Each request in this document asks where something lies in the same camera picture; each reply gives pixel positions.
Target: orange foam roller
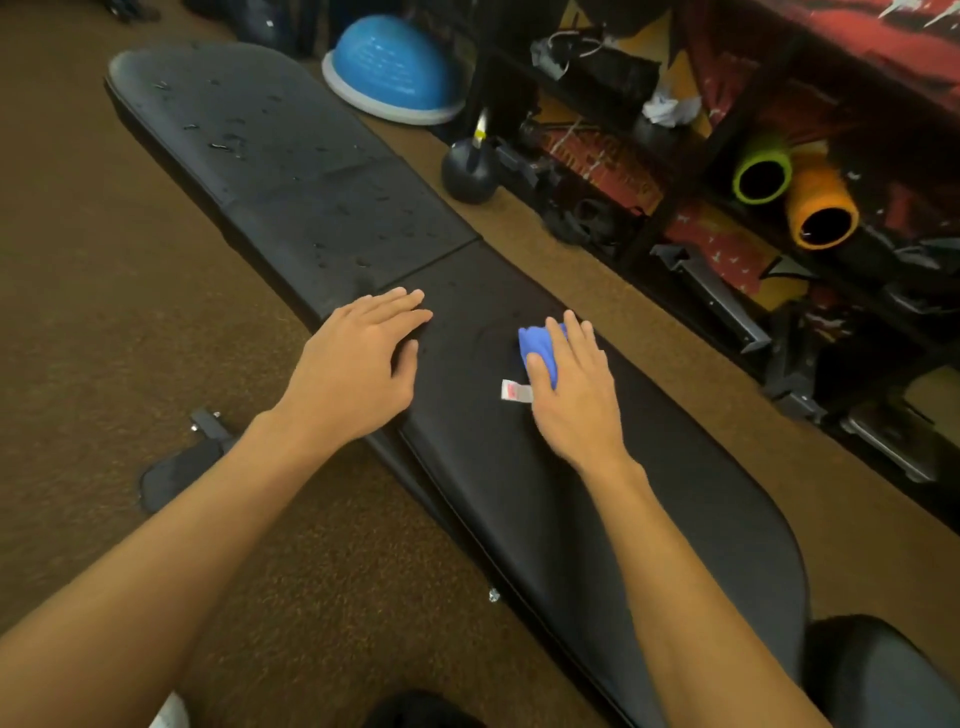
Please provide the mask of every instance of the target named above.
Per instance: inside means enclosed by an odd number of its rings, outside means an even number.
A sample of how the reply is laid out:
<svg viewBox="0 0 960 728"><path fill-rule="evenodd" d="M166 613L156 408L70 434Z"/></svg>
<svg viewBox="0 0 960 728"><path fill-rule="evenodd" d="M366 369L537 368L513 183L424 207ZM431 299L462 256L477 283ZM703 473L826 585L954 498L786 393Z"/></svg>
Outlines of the orange foam roller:
<svg viewBox="0 0 960 728"><path fill-rule="evenodd" d="M843 178L826 156L818 153L793 156L786 217L793 241L814 251L839 245L860 224L860 212Z"/></svg>

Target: black bench pad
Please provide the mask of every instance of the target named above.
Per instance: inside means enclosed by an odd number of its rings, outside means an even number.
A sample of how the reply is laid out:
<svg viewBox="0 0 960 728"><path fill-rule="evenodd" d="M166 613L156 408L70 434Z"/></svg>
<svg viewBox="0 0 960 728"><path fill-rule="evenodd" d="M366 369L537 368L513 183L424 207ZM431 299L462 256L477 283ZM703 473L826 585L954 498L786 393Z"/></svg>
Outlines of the black bench pad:
<svg viewBox="0 0 960 728"><path fill-rule="evenodd" d="M502 378L525 377L516 329L559 315L561 303L280 54L241 44L132 52L110 65L108 88L132 131L168 168L173 161L175 177L227 237L254 251L261 273L316 322L365 287L427 292L436 317L420 335L417 398L398 424L402 440L385 430L372 436L374 447L435 516L452 509L485 567L626 721L663 725L583 484L549 451L529 407L499 399ZM271 96L283 111L264 106ZM247 120L242 159L197 133L222 137L230 118ZM200 128L183 128L194 123ZM725 592L798 678L807 590L789 527L675 402L605 347L628 448ZM456 530L449 519L444 526Z"/></svg>
<svg viewBox="0 0 960 728"><path fill-rule="evenodd" d="M956 686L882 619L816 622L804 662L804 687L834 728L960 726Z"/></svg>

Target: white rim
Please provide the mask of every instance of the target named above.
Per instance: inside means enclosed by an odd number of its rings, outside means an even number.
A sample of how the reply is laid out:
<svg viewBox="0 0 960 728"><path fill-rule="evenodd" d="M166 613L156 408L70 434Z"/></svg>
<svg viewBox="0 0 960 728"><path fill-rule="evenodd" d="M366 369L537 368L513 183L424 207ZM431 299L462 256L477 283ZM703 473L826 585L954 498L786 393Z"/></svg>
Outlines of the white rim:
<svg viewBox="0 0 960 728"><path fill-rule="evenodd" d="M337 94L337 96L352 107L357 107L361 111L365 111L373 116L378 116L381 119L386 119L387 121L428 127L449 121L460 113L464 107L464 101L461 100L445 109L404 109L403 107L395 107L391 104L384 104L382 101L372 99L360 93L340 78L340 74L338 74L337 70L333 67L333 51L329 51L324 56L323 71L326 84L330 86L330 90Z"/></svg>

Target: forearm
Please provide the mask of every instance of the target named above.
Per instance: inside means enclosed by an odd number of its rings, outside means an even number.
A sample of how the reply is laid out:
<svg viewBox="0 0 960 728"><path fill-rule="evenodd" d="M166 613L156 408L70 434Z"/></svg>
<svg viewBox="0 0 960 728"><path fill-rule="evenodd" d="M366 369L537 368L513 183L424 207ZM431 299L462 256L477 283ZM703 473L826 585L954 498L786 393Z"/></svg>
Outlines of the forearm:
<svg viewBox="0 0 960 728"><path fill-rule="evenodd" d="M284 435L258 417L214 468L0 639L0 725L150 723L230 579L325 459Z"/></svg>
<svg viewBox="0 0 960 728"><path fill-rule="evenodd" d="M585 478L673 728L828 724L740 616L630 461Z"/></svg>

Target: kettlebell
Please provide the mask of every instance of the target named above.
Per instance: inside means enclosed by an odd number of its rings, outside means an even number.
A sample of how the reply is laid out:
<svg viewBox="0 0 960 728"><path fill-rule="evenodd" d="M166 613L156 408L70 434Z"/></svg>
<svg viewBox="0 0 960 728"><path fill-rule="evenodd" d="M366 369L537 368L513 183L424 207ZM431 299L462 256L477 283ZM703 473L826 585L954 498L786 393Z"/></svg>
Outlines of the kettlebell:
<svg viewBox="0 0 960 728"><path fill-rule="evenodd" d="M440 177L454 200L480 205L489 200L500 185L497 165L496 151L487 141L487 113L484 111L473 137L461 139L447 150Z"/></svg>

